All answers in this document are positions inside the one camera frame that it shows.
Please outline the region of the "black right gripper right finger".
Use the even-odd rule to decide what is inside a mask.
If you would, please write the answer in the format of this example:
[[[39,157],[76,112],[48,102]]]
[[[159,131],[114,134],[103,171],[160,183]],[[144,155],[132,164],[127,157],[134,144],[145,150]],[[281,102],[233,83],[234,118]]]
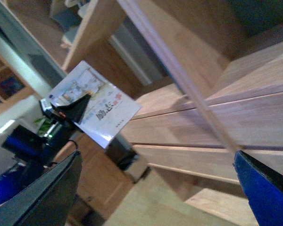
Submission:
[[[283,175],[241,150],[233,165],[258,224],[283,226]]]

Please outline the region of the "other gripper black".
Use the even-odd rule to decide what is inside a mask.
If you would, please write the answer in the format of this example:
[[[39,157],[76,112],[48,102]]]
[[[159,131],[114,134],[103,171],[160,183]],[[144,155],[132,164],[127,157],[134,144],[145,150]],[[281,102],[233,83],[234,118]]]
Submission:
[[[42,114],[51,121],[57,121],[62,124],[69,124],[75,122],[80,124],[91,96],[89,94],[84,95],[80,99],[65,106],[57,106],[55,109],[47,99],[43,98],[39,100]]]

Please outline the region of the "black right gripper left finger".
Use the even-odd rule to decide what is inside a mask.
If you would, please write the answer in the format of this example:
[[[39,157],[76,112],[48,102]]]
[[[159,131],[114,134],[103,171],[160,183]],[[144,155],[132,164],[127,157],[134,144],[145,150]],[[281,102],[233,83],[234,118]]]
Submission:
[[[0,206],[0,226],[63,226],[73,205],[82,169],[74,151],[22,192]]]

